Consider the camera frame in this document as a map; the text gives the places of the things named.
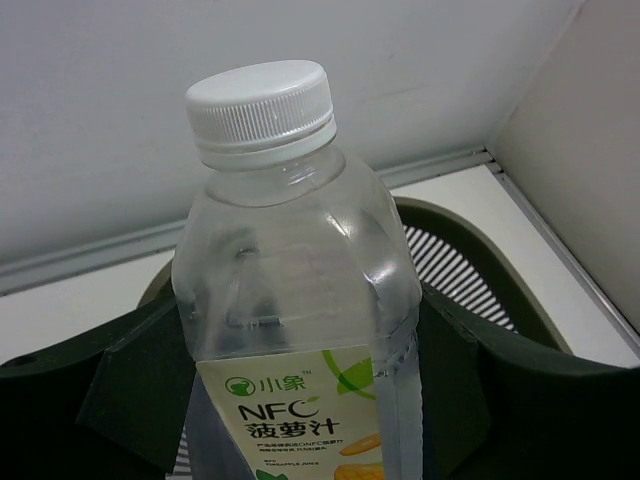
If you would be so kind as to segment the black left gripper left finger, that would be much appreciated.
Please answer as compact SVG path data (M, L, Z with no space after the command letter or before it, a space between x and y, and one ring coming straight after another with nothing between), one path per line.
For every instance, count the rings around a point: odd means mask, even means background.
M174 299L2 364L2 478L165 478L194 373Z

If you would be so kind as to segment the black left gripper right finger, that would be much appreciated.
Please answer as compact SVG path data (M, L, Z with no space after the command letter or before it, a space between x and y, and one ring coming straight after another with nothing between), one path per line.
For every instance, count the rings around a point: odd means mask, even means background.
M568 355L425 288L428 479L635 479L639 372Z

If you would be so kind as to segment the pineapple juice bottle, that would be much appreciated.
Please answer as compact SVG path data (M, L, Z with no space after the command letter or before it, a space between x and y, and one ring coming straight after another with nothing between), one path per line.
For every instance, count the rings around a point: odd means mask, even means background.
M172 262L197 479L419 479L421 285L396 204L345 154L324 69L186 94L211 170Z

